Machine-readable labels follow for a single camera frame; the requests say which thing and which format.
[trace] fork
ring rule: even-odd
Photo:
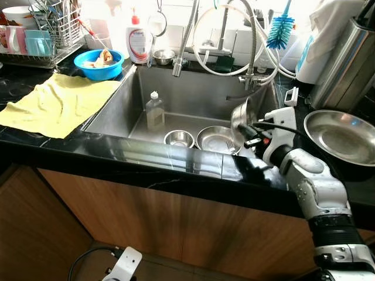
[[[231,139],[226,140],[225,143],[227,144],[229,152],[235,151],[234,143]]]

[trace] faucet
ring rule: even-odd
[[[250,86],[254,86],[255,80],[253,79],[254,76],[254,60],[255,60],[255,53],[257,48],[257,29],[255,26],[255,19],[254,19],[254,12],[251,9],[250,4],[247,2],[247,0],[240,0],[246,7],[246,10],[250,16],[250,23],[251,23],[251,33],[252,33],[252,46],[251,46],[251,53],[250,53],[250,59],[249,59],[249,66],[247,69],[247,72],[244,77],[239,77],[238,80],[240,83],[245,84],[245,90],[248,90]],[[197,9],[199,5],[199,0],[194,0],[192,13],[190,14],[189,23],[186,27],[185,34],[183,36],[183,40],[181,42],[180,50],[176,59],[176,63],[173,67],[172,75],[175,77],[179,77],[182,69],[182,56],[183,52],[185,51],[186,43],[188,41],[189,33],[192,29],[194,18],[197,17]],[[223,24],[221,26],[221,32],[220,32],[220,39],[219,44],[217,47],[217,50],[215,54],[221,54],[223,55],[226,51],[223,50],[223,43],[224,43],[224,33],[225,33],[225,27],[227,24],[227,18],[228,18],[228,8],[224,11],[224,18],[223,18]]]

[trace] red pump cap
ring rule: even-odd
[[[133,8],[133,16],[131,17],[131,23],[133,25],[139,25],[139,17],[135,15],[135,8]]]

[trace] stainless steel sink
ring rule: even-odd
[[[165,102],[165,128],[159,132],[148,132],[144,110],[153,91]],[[133,66],[84,131],[162,143],[166,133],[183,129],[196,138],[207,126],[230,127],[232,110],[245,101],[233,97],[243,96],[246,92],[237,77],[186,71],[183,77],[176,78],[170,69]],[[274,85],[251,96],[251,104],[258,118],[276,109]]]

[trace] pink cup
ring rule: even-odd
[[[6,42],[10,54],[27,54],[25,43],[25,30],[23,26],[7,26]]]

